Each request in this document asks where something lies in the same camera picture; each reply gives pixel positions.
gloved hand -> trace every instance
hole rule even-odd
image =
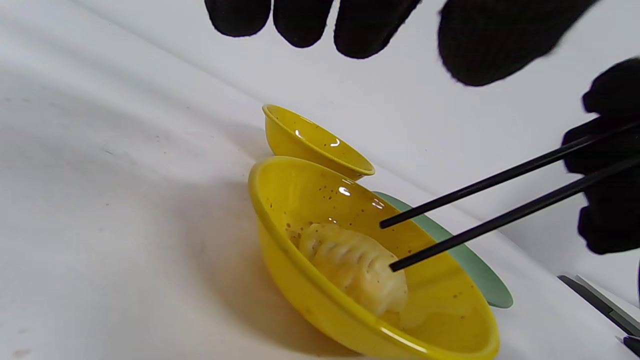
[[[448,0],[440,13],[438,49],[454,79],[484,86],[504,79],[554,50],[562,36],[597,0]],[[296,47],[322,36],[333,0],[275,0],[273,22]],[[367,58],[389,43],[419,0],[341,0],[334,43],[350,58]],[[214,27],[232,37],[258,33],[271,0],[205,0]],[[563,143],[601,133],[624,119],[640,118],[640,60],[599,75],[583,97],[587,112],[606,115],[569,130]],[[640,129],[586,147],[566,159],[570,172],[590,174],[640,152]],[[640,247],[640,168],[585,191],[579,233],[597,254]]]
[[[291,45],[320,40],[334,0],[275,0],[273,23]],[[506,78],[549,53],[596,0],[448,0],[438,48],[445,67],[466,85]],[[333,41],[343,55],[368,58],[384,49],[420,0],[341,0]],[[222,34],[258,33],[271,0],[205,0]]]
[[[569,130],[563,144],[640,119],[640,59],[623,61],[599,75],[582,102],[587,112],[604,117]],[[638,153],[640,127],[635,127],[577,151],[564,164],[570,172],[586,175]],[[640,167],[584,193],[589,206],[580,211],[578,232],[591,251],[606,254],[640,247]]]

chopsticks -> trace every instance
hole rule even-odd
[[[434,210],[441,206],[450,204],[456,200],[463,199],[465,197],[468,197],[470,195],[473,195],[485,189],[491,188],[498,184],[514,179],[528,172],[532,172],[541,167],[544,167],[546,165],[549,165],[551,163],[554,163],[556,161],[559,161],[565,158],[567,155],[569,155],[573,151],[576,151],[577,149],[583,148],[591,143],[603,140],[604,138],[610,137],[620,132],[624,132],[636,126],[640,126],[640,120],[630,122],[624,126],[613,129],[612,131],[609,131],[601,135],[585,136],[581,139],[578,139],[572,143],[564,145],[556,150],[550,151],[544,155],[538,156],[537,158],[526,161],[525,163],[517,165],[513,168],[507,169],[503,172],[500,172],[486,179],[480,180],[474,184],[466,186],[460,190],[449,193],[435,200],[429,201],[423,205],[417,206],[416,208],[409,209],[403,213],[400,213],[386,220],[383,220],[380,222],[380,227],[382,229],[386,229],[388,227],[400,224],[401,222],[407,221],[427,211]],[[623,160],[617,164],[611,165],[610,167],[601,169],[598,172],[585,176],[582,179],[576,180],[568,185],[562,186],[561,188],[558,188],[553,192],[550,192],[546,195],[538,197],[537,199],[532,200],[527,204],[519,206],[483,224],[480,224],[476,227],[466,230],[456,236],[446,239],[431,247],[428,247],[426,249],[413,253],[403,259],[397,260],[394,263],[392,263],[390,267],[393,271],[396,272],[404,268],[407,268],[409,266],[412,266],[420,261],[424,261],[432,256],[438,255],[458,245],[462,245],[470,240],[473,240],[478,236],[489,233],[490,231],[496,230],[514,221],[520,220],[521,218],[526,217],[527,215],[533,214],[539,210],[545,209],[553,204],[556,204],[562,200],[572,197],[584,191],[585,188],[601,181],[602,179],[605,179],[606,177],[617,174],[621,171],[624,171],[638,164],[640,164],[640,154],[635,155],[629,159]]]

